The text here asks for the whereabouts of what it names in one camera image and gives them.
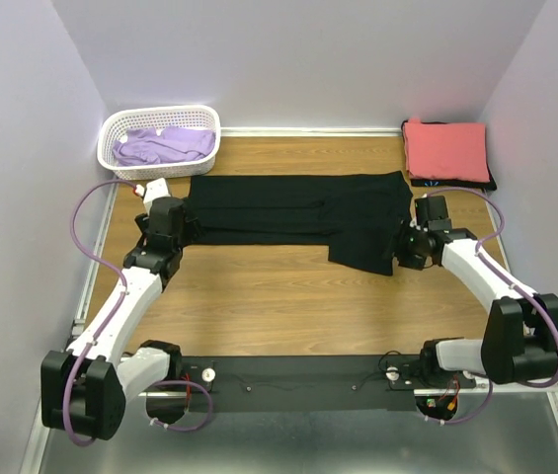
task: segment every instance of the purple cloth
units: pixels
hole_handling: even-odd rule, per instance
[[[167,126],[160,135],[155,128],[127,131],[127,142],[112,147],[121,166],[160,165],[197,161],[215,146],[215,133]]]

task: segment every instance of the white wall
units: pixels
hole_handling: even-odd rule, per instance
[[[102,174],[106,108],[48,1],[0,0],[0,474],[19,472],[40,362],[61,348],[86,262],[68,217]],[[83,216],[92,242],[103,194]]]
[[[543,0],[54,0],[112,111],[226,126],[476,119]]]
[[[558,0],[548,0],[481,120],[515,274],[558,294]]]

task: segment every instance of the red cloth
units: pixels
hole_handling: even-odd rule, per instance
[[[484,123],[404,125],[406,169],[411,178],[488,183]]]

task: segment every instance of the black pants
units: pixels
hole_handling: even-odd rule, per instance
[[[392,237],[410,217],[401,172],[350,176],[194,176],[200,244],[314,244],[329,260],[392,275]]]

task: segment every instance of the wood grain surface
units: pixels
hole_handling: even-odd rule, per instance
[[[226,137],[211,175],[346,175],[404,168],[398,137]],[[177,197],[190,178],[170,180]],[[413,188],[415,197],[426,191]],[[485,202],[449,193],[455,226],[478,236],[493,228]],[[133,222],[143,212],[120,187],[104,258],[120,265],[135,245]],[[488,252],[502,261],[498,244]],[[88,320],[116,277],[99,270]],[[143,317],[127,350],[147,339],[181,346],[189,356],[275,356],[417,352],[445,337],[481,338],[487,316],[480,303],[441,268],[395,269],[372,275],[327,261],[318,246],[191,246],[166,291]]]

